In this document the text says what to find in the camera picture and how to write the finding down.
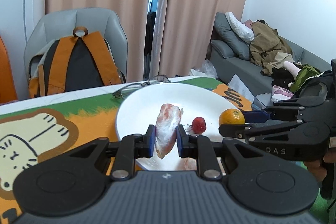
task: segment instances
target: raw chicken breast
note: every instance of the raw chicken breast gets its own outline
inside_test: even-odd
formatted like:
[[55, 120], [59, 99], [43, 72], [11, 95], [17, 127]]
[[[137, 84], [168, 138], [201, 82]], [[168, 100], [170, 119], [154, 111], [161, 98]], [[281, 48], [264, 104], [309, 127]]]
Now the raw chicken breast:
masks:
[[176, 142], [176, 127], [180, 124], [182, 113], [183, 110], [172, 104], [161, 106], [155, 125], [155, 149], [161, 159], [174, 147]]
[[196, 160], [193, 158], [185, 158], [184, 161], [184, 168], [186, 170], [197, 170], [197, 163]]

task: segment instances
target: orange chair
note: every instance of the orange chair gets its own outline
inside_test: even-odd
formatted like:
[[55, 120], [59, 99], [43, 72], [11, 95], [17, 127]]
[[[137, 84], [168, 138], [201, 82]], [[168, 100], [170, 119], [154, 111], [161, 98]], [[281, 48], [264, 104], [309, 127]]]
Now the orange chair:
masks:
[[11, 65], [6, 47], [0, 37], [0, 104], [17, 100]]

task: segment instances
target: backpack handle loop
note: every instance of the backpack handle loop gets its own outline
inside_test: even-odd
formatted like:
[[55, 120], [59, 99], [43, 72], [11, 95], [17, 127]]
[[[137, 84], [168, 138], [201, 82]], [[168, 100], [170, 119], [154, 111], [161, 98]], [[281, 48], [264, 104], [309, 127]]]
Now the backpack handle loop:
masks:
[[76, 34], [78, 31], [83, 31], [84, 32], [84, 35], [81, 35], [80, 37], [86, 36], [89, 33], [89, 31], [87, 30], [87, 28], [82, 27], [82, 26], [78, 26], [78, 27], [76, 27], [76, 28], [73, 29], [73, 32], [72, 32], [73, 33], [73, 37], [79, 37]]

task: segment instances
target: strawberry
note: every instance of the strawberry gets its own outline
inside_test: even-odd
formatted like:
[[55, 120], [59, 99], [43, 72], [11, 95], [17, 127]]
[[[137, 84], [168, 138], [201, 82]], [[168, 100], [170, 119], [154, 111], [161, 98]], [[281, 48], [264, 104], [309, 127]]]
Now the strawberry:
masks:
[[202, 134], [206, 131], [207, 126], [205, 125], [205, 120], [202, 117], [196, 117], [193, 122], [191, 123], [191, 130], [195, 134]]

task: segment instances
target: gray chair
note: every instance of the gray chair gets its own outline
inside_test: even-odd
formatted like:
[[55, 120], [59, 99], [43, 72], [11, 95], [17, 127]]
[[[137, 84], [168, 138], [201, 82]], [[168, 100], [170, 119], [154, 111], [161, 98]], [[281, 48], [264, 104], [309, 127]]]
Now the gray chair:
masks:
[[51, 40], [72, 35], [73, 29], [84, 26], [89, 33], [99, 31], [110, 46], [115, 65], [126, 76], [127, 38], [117, 14], [105, 8], [79, 8], [45, 15], [37, 23], [28, 39], [24, 62], [27, 79], [29, 62]]

